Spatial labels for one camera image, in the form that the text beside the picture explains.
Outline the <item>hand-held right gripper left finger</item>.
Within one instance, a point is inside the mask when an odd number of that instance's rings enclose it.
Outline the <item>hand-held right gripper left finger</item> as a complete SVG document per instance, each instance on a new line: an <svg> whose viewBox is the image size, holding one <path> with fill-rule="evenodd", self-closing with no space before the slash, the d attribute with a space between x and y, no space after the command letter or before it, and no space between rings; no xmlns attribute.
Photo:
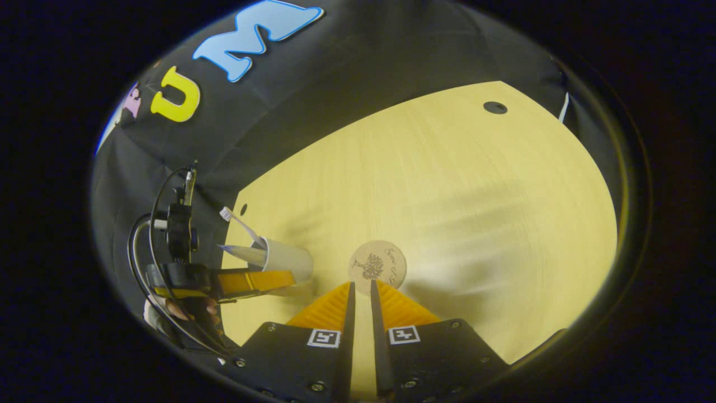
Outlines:
<svg viewBox="0 0 716 403"><path fill-rule="evenodd" d="M261 324L222 364L223 377L274 400L350 401L355 302L347 282L286 324Z"/></svg>

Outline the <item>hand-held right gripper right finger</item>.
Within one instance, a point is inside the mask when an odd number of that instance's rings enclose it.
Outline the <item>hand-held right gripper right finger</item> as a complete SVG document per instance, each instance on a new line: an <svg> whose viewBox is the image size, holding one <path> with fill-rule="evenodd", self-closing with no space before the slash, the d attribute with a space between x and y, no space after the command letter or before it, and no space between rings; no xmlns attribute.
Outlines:
<svg viewBox="0 0 716 403"><path fill-rule="evenodd" d="M391 285L372 280L376 391L386 402L454 401L508 372L466 320L442 320Z"/></svg>

